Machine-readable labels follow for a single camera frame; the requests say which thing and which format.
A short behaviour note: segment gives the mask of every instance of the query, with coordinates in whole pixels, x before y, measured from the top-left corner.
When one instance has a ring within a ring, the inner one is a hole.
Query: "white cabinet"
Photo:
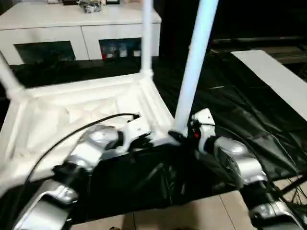
[[[155,11],[152,22],[153,56],[158,56],[161,18]],[[75,60],[102,59],[101,41],[141,36],[139,3],[109,5],[101,12],[85,14],[79,6],[22,2],[0,16],[0,51],[10,65],[28,63],[32,51],[38,52],[32,55],[35,58],[51,55],[39,53],[41,47],[51,53],[64,49]]]

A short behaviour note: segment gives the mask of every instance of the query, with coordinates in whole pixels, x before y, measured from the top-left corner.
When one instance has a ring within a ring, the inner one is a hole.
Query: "black surface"
[[[170,60],[153,62],[153,80],[173,115],[184,67],[184,63]],[[125,58],[105,63],[78,61],[52,67],[14,67],[27,87],[136,73],[139,68],[139,59]],[[305,172],[307,122],[231,54],[207,56],[192,112],[205,107],[210,108],[216,124],[239,133],[252,145],[273,179]],[[232,137],[219,129],[216,133]],[[190,149],[161,146],[101,163],[92,176],[89,195],[75,209],[74,219],[83,222],[180,205],[231,189],[197,162]],[[10,197],[14,198],[14,191],[8,192],[0,204]],[[6,219],[7,209],[0,219]]]

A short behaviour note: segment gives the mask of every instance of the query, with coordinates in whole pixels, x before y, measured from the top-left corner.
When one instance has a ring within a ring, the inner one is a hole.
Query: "glass cabinet door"
[[[76,59],[70,41],[16,44],[15,48],[25,64]]]

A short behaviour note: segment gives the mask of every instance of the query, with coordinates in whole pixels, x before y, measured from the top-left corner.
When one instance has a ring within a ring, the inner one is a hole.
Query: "white plastic frame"
[[[204,60],[217,3],[218,0],[200,1],[174,125],[174,120],[152,81],[152,0],[144,0],[143,2],[142,67],[138,74],[24,90],[23,86],[14,78],[5,62],[3,60],[0,61],[0,65],[2,65],[0,80],[7,90],[8,97],[11,99],[11,104],[0,132],[0,152],[3,153],[0,155],[0,196],[10,187],[21,184],[40,155],[50,148],[56,140],[60,139],[61,136],[71,132],[71,130],[68,129],[56,133],[54,137],[48,138],[43,142],[43,144],[33,144],[35,146],[34,149],[36,150],[36,154],[32,154],[31,151],[25,151],[25,153],[23,153],[23,148],[20,149],[24,155],[19,154],[18,152],[18,147],[22,147],[23,144],[26,144],[24,140],[26,140],[25,137],[27,138],[26,135],[29,135],[20,133],[25,132],[25,130],[29,128],[28,123],[30,121],[27,118],[29,113],[34,113],[32,108],[36,106],[38,110],[41,110],[41,106],[44,104],[42,106],[43,108],[56,111],[52,114],[58,116],[59,113],[62,113],[63,111],[62,104],[65,104],[64,98],[65,96],[67,97],[67,95],[68,99],[66,101],[70,101],[70,103],[72,100],[79,101],[82,98],[79,97],[79,95],[82,93],[82,95],[87,97],[87,99],[91,98],[93,100],[94,97],[97,96],[99,97],[99,100],[101,100],[105,96],[101,94],[100,91],[110,94],[112,93],[111,88],[115,89],[115,86],[118,86],[118,88],[116,88],[113,93],[119,92],[121,89],[125,91],[127,86],[131,86],[134,87],[133,91],[137,91],[142,99],[134,102],[129,101],[127,103],[120,103],[123,104],[123,107],[126,106],[127,109],[129,109],[129,104],[139,103],[138,108],[140,111],[119,112],[140,112],[141,115],[148,119],[150,124],[153,126],[153,130],[155,130],[153,138],[158,144],[163,143],[165,140],[167,141],[167,132],[172,125],[174,130],[184,134]],[[90,116],[90,119],[88,120],[77,120],[77,124],[73,123],[74,126],[70,128],[74,130],[93,119],[95,119],[95,117]],[[66,148],[65,146],[62,146],[62,148],[55,149],[54,153],[50,154],[50,156],[39,165],[32,179],[36,180],[51,175],[52,172],[50,169],[54,165],[63,161],[66,157],[65,153],[68,153],[70,148],[71,146],[66,146]]]

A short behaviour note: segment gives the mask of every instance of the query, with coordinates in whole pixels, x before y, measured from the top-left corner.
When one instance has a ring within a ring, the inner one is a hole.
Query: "white panel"
[[[90,59],[102,59],[99,40],[138,38],[142,36],[141,24],[82,26]],[[159,55],[160,24],[153,23],[153,56]]]
[[[262,50],[232,52],[307,120],[307,83]]]
[[[24,63],[14,46],[15,44],[37,42],[70,41],[76,60],[88,60],[86,46],[79,26],[3,30],[0,31],[0,37],[0,51],[10,65]]]

